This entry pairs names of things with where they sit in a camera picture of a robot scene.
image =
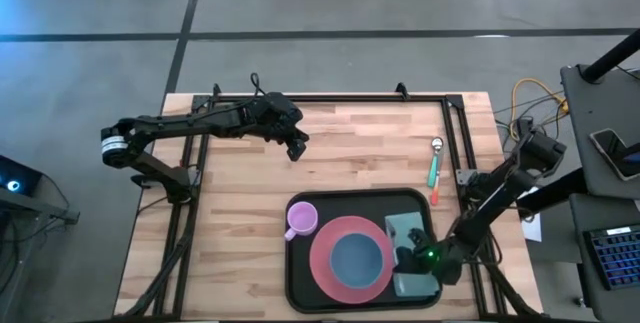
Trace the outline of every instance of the yellow cable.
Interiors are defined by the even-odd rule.
[[[540,88],[544,89],[547,92],[547,94],[549,94],[550,97],[553,97],[556,101],[558,101],[558,104],[562,104],[562,111],[564,112],[564,115],[569,114],[569,106],[567,105],[566,99],[564,99],[563,97],[560,97],[557,94],[554,94],[551,91],[551,89],[549,89],[549,87],[546,86],[546,84],[542,83],[541,81],[535,78],[520,79],[513,86],[513,89],[511,90],[511,122],[509,123],[509,135],[511,136],[511,138],[513,138],[516,141],[518,140],[518,136],[514,132],[514,125],[515,125],[515,119],[516,119],[516,92],[518,91],[518,88],[520,87],[520,85],[526,82],[535,83]]]

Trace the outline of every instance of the black tray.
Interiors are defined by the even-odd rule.
[[[384,231],[385,216],[419,211],[425,232],[435,240],[427,200],[415,189],[302,192],[291,198],[287,204],[287,210],[293,203],[299,201],[310,202],[318,210],[316,232],[332,219],[348,215],[369,219]],[[442,289],[435,296],[426,298],[398,297],[393,288],[393,279],[378,297],[363,304],[345,304],[330,298],[315,283],[309,267],[309,251],[314,237],[315,233],[285,242],[285,294],[289,304],[298,312],[330,313],[427,308],[440,300]]]

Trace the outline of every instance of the pink plate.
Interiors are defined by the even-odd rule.
[[[331,271],[329,257],[333,246],[340,238],[351,233],[368,235],[382,250],[384,262],[380,278],[366,289],[345,286]],[[389,237],[372,221],[357,216],[339,217],[325,224],[313,239],[309,253],[311,274],[320,289],[329,297],[347,304],[365,303],[380,295],[389,283],[393,270],[392,250]]]

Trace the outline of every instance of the spoon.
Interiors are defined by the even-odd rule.
[[[431,141],[431,147],[433,147],[433,160],[431,161],[431,171],[429,172],[429,181],[427,186],[433,188],[431,194],[431,204],[438,204],[438,183],[440,182],[440,166],[439,157],[442,151],[443,141],[440,137],[435,137]]]

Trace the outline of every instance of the cup handle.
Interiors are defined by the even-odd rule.
[[[284,234],[284,239],[288,242],[288,241],[292,240],[293,237],[295,237],[295,236],[296,236],[296,232],[292,228],[289,228],[287,233]]]

